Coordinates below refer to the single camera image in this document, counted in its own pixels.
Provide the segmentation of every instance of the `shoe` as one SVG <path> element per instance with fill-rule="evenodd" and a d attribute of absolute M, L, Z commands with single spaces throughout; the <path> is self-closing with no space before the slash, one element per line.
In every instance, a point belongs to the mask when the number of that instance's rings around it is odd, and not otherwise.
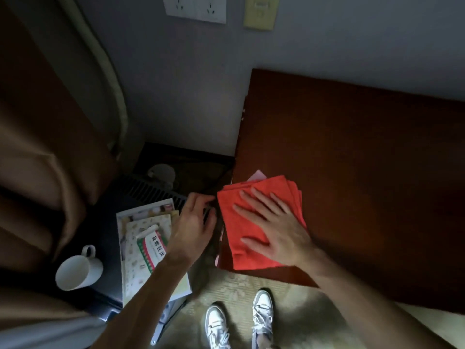
<path fill-rule="evenodd" d="M 252 327 L 252 349 L 258 349 L 257 337 L 264 334 L 270 343 L 273 342 L 273 302 L 266 290 L 259 290 L 253 299 L 252 305 L 253 323 Z"/>
<path fill-rule="evenodd" d="M 206 311 L 205 332 L 211 349 L 231 349 L 226 316 L 217 305 L 211 305 Z"/>

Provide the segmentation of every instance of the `red cloth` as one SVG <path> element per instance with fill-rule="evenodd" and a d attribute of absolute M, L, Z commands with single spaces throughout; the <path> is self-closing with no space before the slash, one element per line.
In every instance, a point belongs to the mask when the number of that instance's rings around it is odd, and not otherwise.
<path fill-rule="evenodd" d="M 259 227 L 238 215 L 233 209 L 233 204 L 237 204 L 249 211 L 254 211 L 239 195 L 239 191 L 244 190 L 253 197 L 251 192 L 252 187 L 255 187 L 268 197 L 273 192 L 289 206 L 299 222 L 306 227 L 302 215 L 302 192 L 299 191 L 295 182 L 286 180 L 284 176 L 276 176 L 262 181 L 227 185 L 224 186 L 222 191 L 218 192 L 219 207 L 221 208 L 225 222 L 234 269 L 258 270 L 269 267 L 280 267 L 282 266 L 281 263 L 272 261 L 252 251 L 240 240 L 242 237 L 249 237 L 264 244 L 269 243 L 267 237 Z"/>

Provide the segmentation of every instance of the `hand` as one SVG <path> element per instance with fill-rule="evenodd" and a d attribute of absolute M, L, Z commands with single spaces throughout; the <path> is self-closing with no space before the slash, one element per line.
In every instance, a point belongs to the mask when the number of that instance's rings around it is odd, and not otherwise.
<path fill-rule="evenodd" d="M 241 241 L 253 251 L 274 261 L 287 266 L 302 267 L 308 254 L 316 249 L 307 231 L 300 225 L 289 206 L 274 193 L 271 193 L 274 201 L 255 188 L 252 188 L 252 193 L 259 200 L 253 199 L 244 191 L 240 192 L 240 196 L 262 217 L 238 205 L 233 208 L 239 215 L 259 226 L 270 244 L 264 245 L 250 238 L 242 238 Z"/>
<path fill-rule="evenodd" d="M 215 199 L 200 193 L 190 193 L 181 216 L 172 227 L 166 256 L 182 259 L 191 266 L 205 250 L 216 224 L 216 210 L 212 208 L 204 225 L 203 211 Z"/>

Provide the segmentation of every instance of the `finger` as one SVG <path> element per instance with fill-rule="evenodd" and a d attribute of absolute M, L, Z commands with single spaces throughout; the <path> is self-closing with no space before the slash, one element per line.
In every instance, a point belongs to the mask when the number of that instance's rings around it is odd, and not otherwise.
<path fill-rule="evenodd" d="M 274 201 L 278 204 L 278 206 L 280 206 L 282 208 L 284 213 L 292 214 L 292 211 L 289 208 L 289 206 L 284 201 L 279 199 L 273 192 L 270 193 L 270 196 L 271 196 L 272 199 L 274 199 Z"/>
<path fill-rule="evenodd" d="M 195 192 L 189 193 L 189 196 L 187 197 L 187 201 L 185 202 L 183 208 L 187 208 L 188 211 L 192 211 L 192 208 L 194 208 L 195 200 L 197 199 L 198 195 L 199 194 Z"/>
<path fill-rule="evenodd" d="M 216 225 L 216 209 L 212 208 L 208 212 L 208 217 L 206 218 L 205 226 L 204 226 L 204 233 L 208 235 L 210 239 L 213 235 L 213 230 L 215 229 Z"/>
<path fill-rule="evenodd" d="M 203 215 L 203 210 L 208 202 L 215 199 L 215 196 L 208 196 L 206 194 L 198 193 L 197 199 L 195 199 L 195 205 L 193 211 L 198 215 Z"/>
<path fill-rule="evenodd" d="M 255 187 L 252 187 L 252 193 L 255 197 L 257 197 L 261 202 L 264 203 L 265 206 L 267 206 L 273 213 L 277 215 L 282 215 L 283 210 L 279 208 L 276 203 L 274 203 L 271 199 L 266 197 L 263 193 L 261 193 L 259 190 L 257 190 Z"/>
<path fill-rule="evenodd" d="M 233 205 L 232 207 L 241 217 L 246 218 L 248 221 L 252 222 L 253 224 L 263 229 L 266 223 L 265 219 L 263 219 L 262 217 L 259 217 L 255 213 L 252 213 L 250 211 L 243 209 L 242 207 L 239 207 L 237 204 Z"/>
<path fill-rule="evenodd" d="M 241 241 L 246 244 L 252 251 L 258 252 L 265 257 L 271 258 L 271 247 L 268 245 L 264 245 L 261 242 L 245 237 L 241 238 Z"/>
<path fill-rule="evenodd" d="M 246 201 L 254 210 L 259 212 L 262 216 L 264 216 L 265 219 L 270 220 L 270 218 L 273 217 L 273 213 L 271 213 L 271 211 L 268 208 L 266 208 L 262 202 L 250 197 L 250 195 L 244 192 L 243 190 L 240 190 L 239 194 L 244 201 Z"/>

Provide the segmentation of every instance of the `white mug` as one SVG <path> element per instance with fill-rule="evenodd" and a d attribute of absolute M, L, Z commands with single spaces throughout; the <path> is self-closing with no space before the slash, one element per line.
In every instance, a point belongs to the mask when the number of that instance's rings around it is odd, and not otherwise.
<path fill-rule="evenodd" d="M 86 245 L 80 255 L 68 258 L 58 267 L 55 282 L 61 290 L 74 290 L 94 284 L 102 273 L 103 264 L 95 258 L 95 246 Z"/>

